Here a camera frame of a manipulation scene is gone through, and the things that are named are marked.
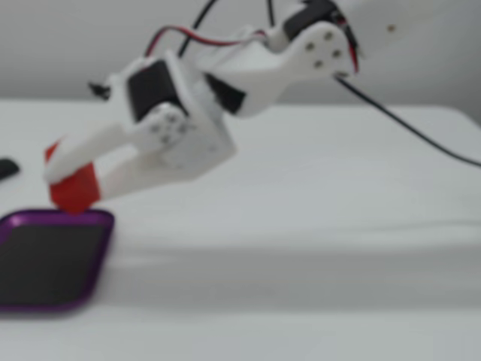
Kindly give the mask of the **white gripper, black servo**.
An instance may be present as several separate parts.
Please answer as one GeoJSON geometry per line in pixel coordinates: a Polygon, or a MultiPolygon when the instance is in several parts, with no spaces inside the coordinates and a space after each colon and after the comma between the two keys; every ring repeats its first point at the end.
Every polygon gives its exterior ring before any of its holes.
{"type": "Polygon", "coordinates": [[[127,145],[140,155],[100,176],[100,199],[192,181],[235,155],[213,90],[173,52],[134,60],[110,76],[110,89],[100,122],[57,143],[44,172],[49,184],[127,145]]]}

